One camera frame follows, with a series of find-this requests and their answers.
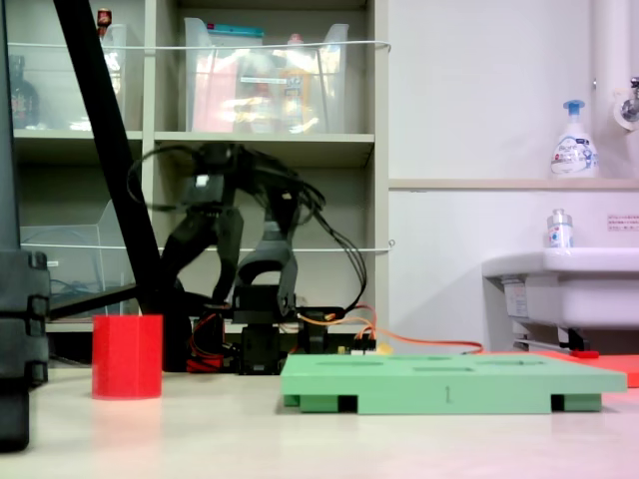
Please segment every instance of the green tray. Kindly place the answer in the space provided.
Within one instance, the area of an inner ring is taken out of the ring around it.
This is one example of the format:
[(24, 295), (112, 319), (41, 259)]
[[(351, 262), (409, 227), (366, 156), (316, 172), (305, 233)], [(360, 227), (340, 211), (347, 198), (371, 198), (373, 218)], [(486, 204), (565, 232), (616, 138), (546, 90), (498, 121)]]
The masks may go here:
[(285, 406), (360, 414), (599, 411), (626, 375), (536, 354), (290, 355)]

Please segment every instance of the table surface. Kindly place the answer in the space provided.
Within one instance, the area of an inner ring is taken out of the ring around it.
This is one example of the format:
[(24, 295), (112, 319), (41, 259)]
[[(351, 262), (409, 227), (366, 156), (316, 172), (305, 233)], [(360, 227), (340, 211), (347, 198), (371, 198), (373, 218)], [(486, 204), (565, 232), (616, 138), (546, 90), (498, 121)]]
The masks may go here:
[(91, 399), (89, 369), (51, 371), (33, 435), (0, 478), (639, 477), (639, 390), (602, 413), (358, 416), (284, 409), (277, 377), (168, 374), (162, 399)]

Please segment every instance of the hand soap bottle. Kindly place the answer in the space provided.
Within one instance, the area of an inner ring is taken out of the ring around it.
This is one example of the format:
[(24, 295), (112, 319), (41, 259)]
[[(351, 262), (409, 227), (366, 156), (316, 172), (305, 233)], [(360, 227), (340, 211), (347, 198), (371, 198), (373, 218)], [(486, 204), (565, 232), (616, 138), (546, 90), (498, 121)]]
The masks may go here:
[(568, 125), (559, 137), (555, 148), (550, 174), (552, 178), (597, 178), (599, 176), (599, 156), (581, 123), (579, 110), (585, 104), (580, 100), (566, 102), (563, 108), (568, 110)]

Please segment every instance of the white sink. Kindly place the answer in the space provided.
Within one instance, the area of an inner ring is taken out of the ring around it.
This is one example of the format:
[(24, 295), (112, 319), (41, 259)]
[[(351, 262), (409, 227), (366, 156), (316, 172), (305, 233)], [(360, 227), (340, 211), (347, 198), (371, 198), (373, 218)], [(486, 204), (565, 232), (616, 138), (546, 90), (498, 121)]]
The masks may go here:
[(639, 248), (547, 248), (483, 264), (508, 314), (561, 328), (639, 328)]

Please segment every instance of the red cylinder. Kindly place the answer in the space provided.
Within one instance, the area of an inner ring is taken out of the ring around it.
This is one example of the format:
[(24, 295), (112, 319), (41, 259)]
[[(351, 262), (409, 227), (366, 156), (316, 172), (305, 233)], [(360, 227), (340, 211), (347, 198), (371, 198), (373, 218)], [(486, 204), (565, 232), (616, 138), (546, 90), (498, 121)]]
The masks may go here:
[(148, 399), (162, 394), (162, 317), (96, 316), (93, 397)]

